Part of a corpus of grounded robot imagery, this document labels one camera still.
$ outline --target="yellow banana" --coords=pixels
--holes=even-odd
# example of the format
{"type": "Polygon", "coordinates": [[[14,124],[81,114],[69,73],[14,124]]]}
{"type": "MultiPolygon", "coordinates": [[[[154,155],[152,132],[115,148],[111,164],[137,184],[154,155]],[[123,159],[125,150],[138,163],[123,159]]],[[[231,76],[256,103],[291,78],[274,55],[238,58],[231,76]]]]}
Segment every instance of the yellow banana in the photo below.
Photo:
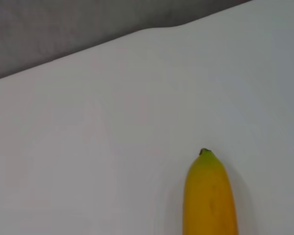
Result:
{"type": "Polygon", "coordinates": [[[238,235],[231,185],[222,163],[203,148],[189,169],[183,235],[238,235]]]}

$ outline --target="white board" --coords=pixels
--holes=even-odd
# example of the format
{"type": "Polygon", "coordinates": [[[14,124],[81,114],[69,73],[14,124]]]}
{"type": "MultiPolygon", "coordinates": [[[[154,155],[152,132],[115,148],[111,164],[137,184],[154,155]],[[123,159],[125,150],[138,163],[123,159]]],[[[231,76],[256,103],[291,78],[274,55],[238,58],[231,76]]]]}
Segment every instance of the white board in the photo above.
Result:
{"type": "Polygon", "coordinates": [[[294,235],[294,1],[0,80],[0,235],[180,235],[203,147],[228,169],[241,235],[294,235]]]}

